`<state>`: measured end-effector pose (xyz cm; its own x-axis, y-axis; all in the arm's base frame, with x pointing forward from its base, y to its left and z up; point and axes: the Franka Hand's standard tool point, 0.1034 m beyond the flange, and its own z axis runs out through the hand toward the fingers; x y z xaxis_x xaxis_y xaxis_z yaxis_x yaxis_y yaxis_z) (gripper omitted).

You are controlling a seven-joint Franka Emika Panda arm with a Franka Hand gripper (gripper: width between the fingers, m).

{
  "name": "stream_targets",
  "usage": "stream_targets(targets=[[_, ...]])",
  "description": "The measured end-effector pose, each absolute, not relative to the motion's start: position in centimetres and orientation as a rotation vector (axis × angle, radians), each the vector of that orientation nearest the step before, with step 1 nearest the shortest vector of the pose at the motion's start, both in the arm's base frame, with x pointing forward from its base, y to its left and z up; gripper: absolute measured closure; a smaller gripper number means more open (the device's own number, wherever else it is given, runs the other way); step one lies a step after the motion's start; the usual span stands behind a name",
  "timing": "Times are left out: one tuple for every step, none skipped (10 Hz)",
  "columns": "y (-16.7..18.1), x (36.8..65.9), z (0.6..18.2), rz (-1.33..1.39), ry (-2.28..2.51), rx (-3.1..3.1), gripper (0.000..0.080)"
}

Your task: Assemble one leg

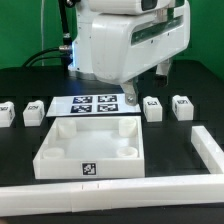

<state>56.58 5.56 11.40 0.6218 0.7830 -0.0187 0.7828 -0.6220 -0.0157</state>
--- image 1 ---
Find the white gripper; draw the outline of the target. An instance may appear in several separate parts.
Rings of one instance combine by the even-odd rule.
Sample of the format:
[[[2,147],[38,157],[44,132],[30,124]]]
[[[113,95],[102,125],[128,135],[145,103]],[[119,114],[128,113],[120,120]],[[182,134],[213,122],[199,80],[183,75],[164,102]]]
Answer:
[[[139,16],[99,14],[91,32],[93,73],[103,82],[123,83],[126,104],[135,106],[138,91],[132,78],[156,65],[156,74],[167,76],[171,57],[185,50],[189,39],[187,3]]]

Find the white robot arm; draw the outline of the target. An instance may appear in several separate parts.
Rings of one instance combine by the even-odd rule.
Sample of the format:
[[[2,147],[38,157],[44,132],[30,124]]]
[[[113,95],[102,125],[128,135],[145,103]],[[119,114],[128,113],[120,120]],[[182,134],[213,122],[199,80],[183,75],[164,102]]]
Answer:
[[[166,76],[190,40],[188,0],[81,0],[76,18],[69,73],[119,85],[128,105],[138,102],[136,77]]]

